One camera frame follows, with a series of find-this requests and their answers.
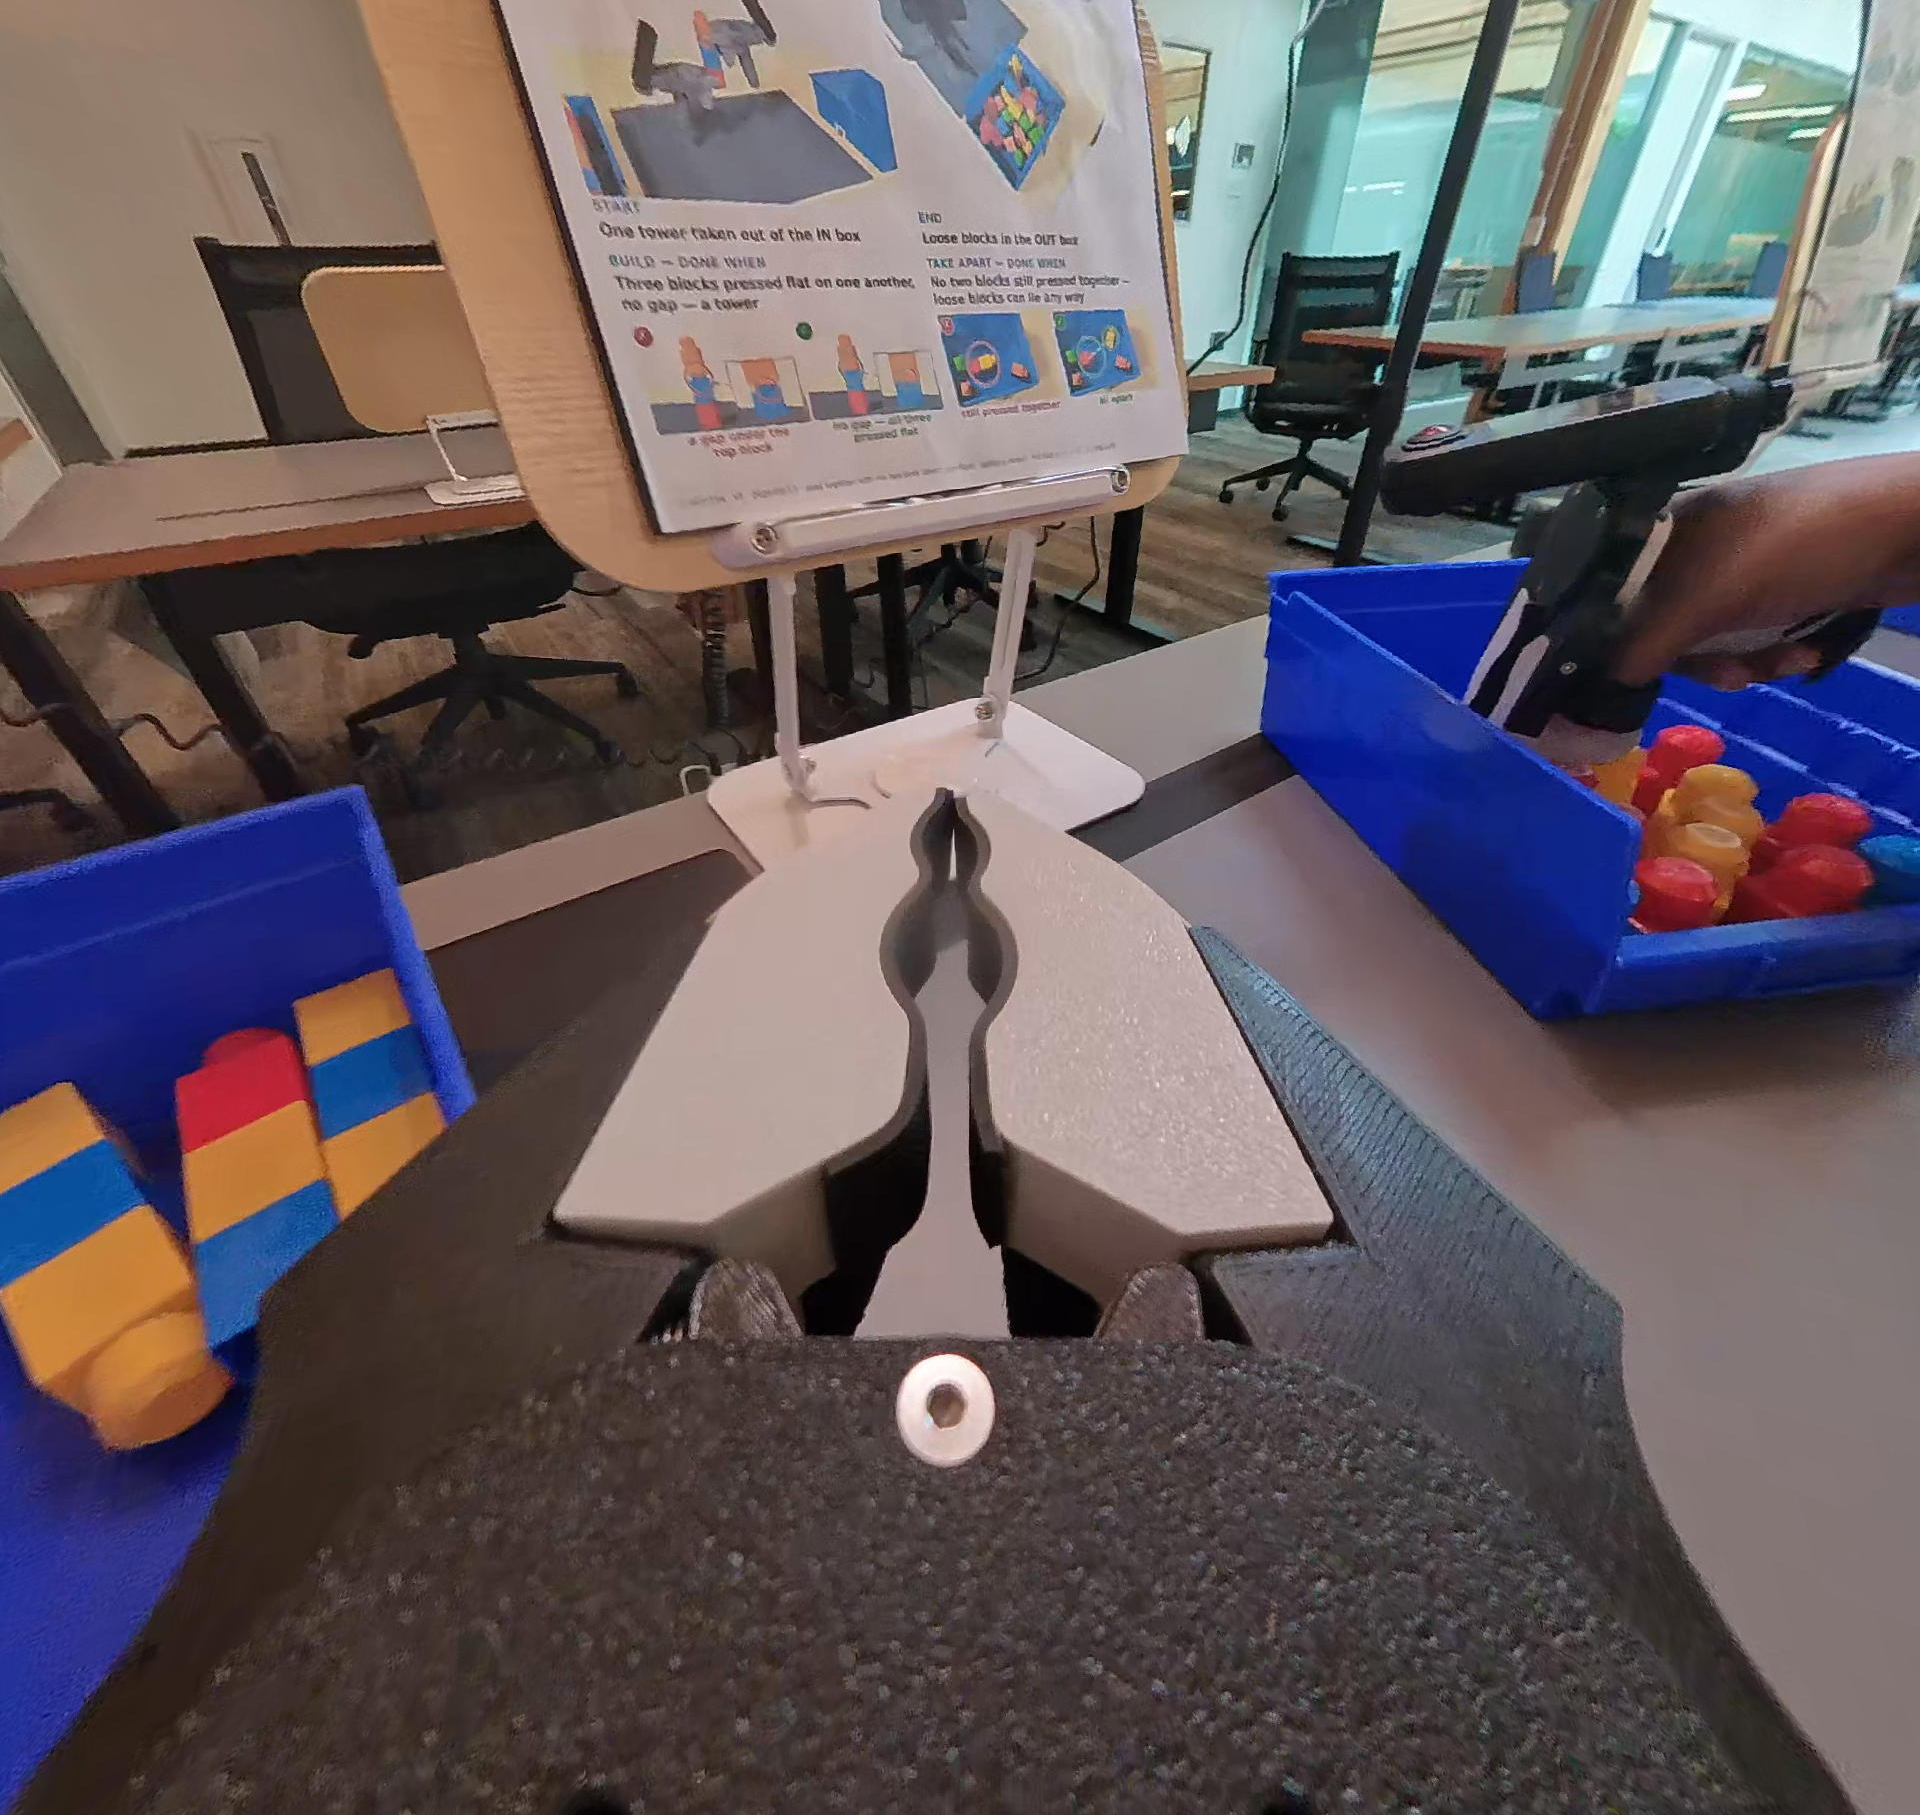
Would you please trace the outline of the person's right hand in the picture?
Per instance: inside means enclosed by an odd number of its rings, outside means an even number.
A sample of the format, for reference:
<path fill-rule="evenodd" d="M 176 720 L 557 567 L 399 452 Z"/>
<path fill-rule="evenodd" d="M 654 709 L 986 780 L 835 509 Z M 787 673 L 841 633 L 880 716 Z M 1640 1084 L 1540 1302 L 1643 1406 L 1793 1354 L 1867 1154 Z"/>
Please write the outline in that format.
<path fill-rule="evenodd" d="M 1817 620 L 1917 603 L 1917 456 L 1831 461 L 1698 488 L 1630 612 L 1610 676 L 1740 690 L 1817 670 Z"/>

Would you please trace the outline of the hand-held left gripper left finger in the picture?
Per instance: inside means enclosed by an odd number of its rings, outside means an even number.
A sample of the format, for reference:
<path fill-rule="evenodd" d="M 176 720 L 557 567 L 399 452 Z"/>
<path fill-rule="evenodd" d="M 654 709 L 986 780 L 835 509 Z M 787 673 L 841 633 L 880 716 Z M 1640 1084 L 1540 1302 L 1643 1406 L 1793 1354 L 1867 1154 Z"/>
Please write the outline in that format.
<path fill-rule="evenodd" d="M 905 924 L 952 795 L 901 795 L 763 869 L 711 918 L 576 1164 L 570 1237 L 836 1267 L 829 1181 L 899 1141 L 924 1087 Z"/>

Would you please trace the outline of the blue mega block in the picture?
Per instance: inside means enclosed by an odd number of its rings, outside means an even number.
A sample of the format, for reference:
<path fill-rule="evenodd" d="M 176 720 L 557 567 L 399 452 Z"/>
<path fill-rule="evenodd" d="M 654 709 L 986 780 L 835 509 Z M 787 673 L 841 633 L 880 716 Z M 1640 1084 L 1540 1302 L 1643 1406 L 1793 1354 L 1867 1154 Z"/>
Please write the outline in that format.
<path fill-rule="evenodd" d="M 147 1210 L 131 1164 L 100 1137 L 3 1193 L 3 1289 Z"/>
<path fill-rule="evenodd" d="M 227 1373 L 254 1374 L 266 1296 L 339 1221 L 333 1186 L 319 1178 L 193 1242 L 208 1346 Z"/>
<path fill-rule="evenodd" d="M 412 1025 L 324 1058 L 309 1056 L 307 1082 L 324 1144 L 420 1100 L 439 1116 L 430 1062 Z"/>

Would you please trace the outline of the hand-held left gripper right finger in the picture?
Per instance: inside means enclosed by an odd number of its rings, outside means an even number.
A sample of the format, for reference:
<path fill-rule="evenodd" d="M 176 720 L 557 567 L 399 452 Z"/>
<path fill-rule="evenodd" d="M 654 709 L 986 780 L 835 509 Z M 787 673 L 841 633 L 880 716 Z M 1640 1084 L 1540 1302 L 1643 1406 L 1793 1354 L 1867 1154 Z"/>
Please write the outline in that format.
<path fill-rule="evenodd" d="M 1328 1242 L 1335 1206 L 1187 920 L 995 795 L 955 803 L 954 856 L 999 1244 L 1107 1307 L 1142 1270 Z"/>

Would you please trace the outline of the orange mega block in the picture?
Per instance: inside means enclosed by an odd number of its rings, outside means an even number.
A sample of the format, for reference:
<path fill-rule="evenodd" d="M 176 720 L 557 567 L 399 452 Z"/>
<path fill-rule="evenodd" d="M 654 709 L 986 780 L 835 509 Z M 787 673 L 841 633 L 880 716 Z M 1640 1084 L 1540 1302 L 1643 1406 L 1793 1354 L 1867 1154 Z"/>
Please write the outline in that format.
<path fill-rule="evenodd" d="M 391 1181 L 446 1130 L 432 1091 L 323 1141 L 324 1174 L 339 1221 Z"/>
<path fill-rule="evenodd" d="M 294 1001 L 296 1040 L 309 1068 L 407 1032 L 412 1012 L 391 968 Z"/>
<path fill-rule="evenodd" d="M 318 1201 L 335 1217 L 333 1190 L 309 1102 L 181 1144 L 181 1198 L 194 1249 L 290 1198 Z"/>
<path fill-rule="evenodd" d="M 3 1111 L 3 1194 L 93 1149 L 121 1152 L 126 1144 L 74 1082 L 55 1084 L 6 1107 Z"/>
<path fill-rule="evenodd" d="M 233 1389 L 181 1247 L 144 1201 L 71 1234 L 6 1198 L 3 1304 L 30 1385 L 106 1449 L 171 1442 Z"/>

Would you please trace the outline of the blue plastic bin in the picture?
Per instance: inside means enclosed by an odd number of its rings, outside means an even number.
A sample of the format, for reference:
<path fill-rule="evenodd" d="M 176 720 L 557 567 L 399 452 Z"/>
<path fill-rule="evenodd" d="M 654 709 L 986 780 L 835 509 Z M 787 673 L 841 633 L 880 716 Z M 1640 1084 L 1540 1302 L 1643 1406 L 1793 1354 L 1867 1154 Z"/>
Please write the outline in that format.
<path fill-rule="evenodd" d="M 293 1027 L 294 1001 L 391 968 L 450 1122 L 466 1061 L 362 788 L 267 805 L 4 880 L 3 1096 L 74 1082 L 181 1226 L 176 1082 L 205 1045 Z M 242 1444 L 252 1390 L 155 1448 L 105 1449 L 3 1365 L 3 1791 L 144 1628 Z"/>
<path fill-rule="evenodd" d="M 1628 929 L 1628 817 L 1473 716 L 1518 559 L 1269 578 L 1261 730 L 1540 1021 L 1916 984 L 1916 906 L 1689 936 Z"/>

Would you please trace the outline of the pile of mega blocks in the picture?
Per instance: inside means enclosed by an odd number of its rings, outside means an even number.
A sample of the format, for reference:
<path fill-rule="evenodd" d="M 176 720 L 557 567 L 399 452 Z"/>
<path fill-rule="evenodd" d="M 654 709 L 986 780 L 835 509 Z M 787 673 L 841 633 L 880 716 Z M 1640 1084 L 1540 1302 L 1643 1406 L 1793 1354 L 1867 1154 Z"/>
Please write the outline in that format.
<path fill-rule="evenodd" d="M 1624 929 L 1631 938 L 1916 911 L 1916 834 L 1858 795 L 1811 788 L 1761 807 L 1758 778 L 1706 726 L 1648 746 L 1563 752 L 1561 768 L 1640 834 Z"/>

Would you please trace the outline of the black office chair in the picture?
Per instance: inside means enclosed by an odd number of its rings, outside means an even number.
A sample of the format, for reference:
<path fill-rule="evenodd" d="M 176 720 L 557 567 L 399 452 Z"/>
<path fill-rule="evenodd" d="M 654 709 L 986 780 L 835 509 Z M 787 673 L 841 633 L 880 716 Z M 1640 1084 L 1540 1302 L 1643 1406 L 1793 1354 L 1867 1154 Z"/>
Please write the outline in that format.
<path fill-rule="evenodd" d="M 1264 339 L 1271 381 L 1248 390 L 1242 420 L 1261 437 L 1287 437 L 1291 459 L 1228 477 L 1218 501 L 1231 507 L 1240 489 L 1265 492 L 1281 484 L 1271 519 L 1284 521 L 1304 484 L 1322 484 L 1343 502 L 1352 484 L 1315 461 L 1322 441 L 1349 441 L 1372 428 L 1377 371 L 1383 356 L 1317 335 L 1379 330 L 1392 308 L 1397 253 L 1309 255 L 1284 253 Z"/>
<path fill-rule="evenodd" d="M 256 410 L 269 445 L 373 437 L 376 428 L 348 406 L 323 339 L 304 302 L 309 277 L 371 273 L 389 286 L 402 273 L 438 270 L 430 245 L 304 248 L 233 245 L 197 238 L 197 253 L 227 325 Z M 469 716 L 502 721 L 510 708 L 567 729 L 605 765 L 622 752 L 587 720 L 546 693 L 555 681 L 601 679 L 622 699 L 637 699 L 635 676 L 618 661 L 520 657 L 485 645 L 492 628 L 559 612 L 574 594 L 582 567 L 547 534 L 528 524 L 483 532 L 435 549 L 354 549 L 319 566 L 319 591 L 296 621 L 344 636 L 354 657 L 383 645 L 435 638 L 451 661 L 435 676 L 399 689 L 345 717 L 348 746 L 365 755 L 380 744 L 376 721 L 438 706 L 420 746 L 419 768 L 438 764 Z"/>

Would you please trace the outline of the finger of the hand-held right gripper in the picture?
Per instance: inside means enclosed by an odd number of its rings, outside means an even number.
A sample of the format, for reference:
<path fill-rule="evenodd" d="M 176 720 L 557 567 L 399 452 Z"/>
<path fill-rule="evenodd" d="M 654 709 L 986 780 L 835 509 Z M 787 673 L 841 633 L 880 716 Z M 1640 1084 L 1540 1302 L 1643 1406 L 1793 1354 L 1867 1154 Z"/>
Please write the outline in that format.
<path fill-rule="evenodd" d="M 1552 737 L 1570 729 L 1570 624 L 1570 596 L 1548 603 L 1517 591 L 1477 661 L 1464 706 L 1510 737 Z"/>

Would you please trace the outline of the wooden office table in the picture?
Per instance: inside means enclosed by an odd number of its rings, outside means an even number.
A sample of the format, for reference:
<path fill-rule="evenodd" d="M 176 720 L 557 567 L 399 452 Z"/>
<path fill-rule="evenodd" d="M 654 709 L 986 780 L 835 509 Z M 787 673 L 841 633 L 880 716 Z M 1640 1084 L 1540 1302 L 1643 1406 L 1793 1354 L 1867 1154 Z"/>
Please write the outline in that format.
<path fill-rule="evenodd" d="M 1678 351 L 1732 351 L 1745 361 L 1763 339 L 1776 300 L 1686 297 L 1608 308 L 1542 309 L 1498 318 L 1429 323 L 1415 365 L 1456 366 L 1482 393 L 1536 392 L 1569 379 L 1596 379 L 1643 346 L 1657 363 Z"/>

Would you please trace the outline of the black stand pole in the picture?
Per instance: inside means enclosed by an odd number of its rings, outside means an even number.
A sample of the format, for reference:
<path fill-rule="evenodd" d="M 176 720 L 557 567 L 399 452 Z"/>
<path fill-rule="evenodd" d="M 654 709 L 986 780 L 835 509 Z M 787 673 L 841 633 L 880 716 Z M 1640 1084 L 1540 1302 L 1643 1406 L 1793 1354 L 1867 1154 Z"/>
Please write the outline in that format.
<path fill-rule="evenodd" d="M 1473 62 L 1461 85 L 1449 144 L 1444 156 L 1435 200 L 1422 245 L 1408 277 L 1395 339 L 1375 385 L 1367 435 L 1352 484 L 1349 507 L 1332 551 L 1332 566 L 1349 570 L 1367 561 L 1367 534 L 1379 504 L 1385 459 L 1395 445 L 1408 387 L 1419 363 L 1419 347 L 1429 323 L 1447 245 L 1460 213 L 1489 108 L 1495 98 L 1500 69 L 1522 0 L 1488 0 Z"/>

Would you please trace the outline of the red mega block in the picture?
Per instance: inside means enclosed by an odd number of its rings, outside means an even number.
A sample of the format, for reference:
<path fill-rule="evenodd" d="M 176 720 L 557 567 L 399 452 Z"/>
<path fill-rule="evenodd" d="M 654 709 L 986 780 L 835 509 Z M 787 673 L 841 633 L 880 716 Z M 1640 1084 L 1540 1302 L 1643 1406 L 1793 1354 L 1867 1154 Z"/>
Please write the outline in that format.
<path fill-rule="evenodd" d="M 289 1108 L 313 1120 L 296 1040 L 269 1030 L 227 1033 L 205 1050 L 201 1067 L 176 1084 L 179 1156 Z"/>

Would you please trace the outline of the printed instruction sheet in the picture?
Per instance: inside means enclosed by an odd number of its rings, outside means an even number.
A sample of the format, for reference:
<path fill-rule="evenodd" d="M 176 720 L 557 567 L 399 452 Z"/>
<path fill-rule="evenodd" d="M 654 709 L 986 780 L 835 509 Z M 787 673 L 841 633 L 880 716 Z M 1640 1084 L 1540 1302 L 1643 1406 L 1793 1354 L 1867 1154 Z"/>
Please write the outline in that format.
<path fill-rule="evenodd" d="M 1179 459 L 1134 0 L 492 0 L 667 536 Z"/>

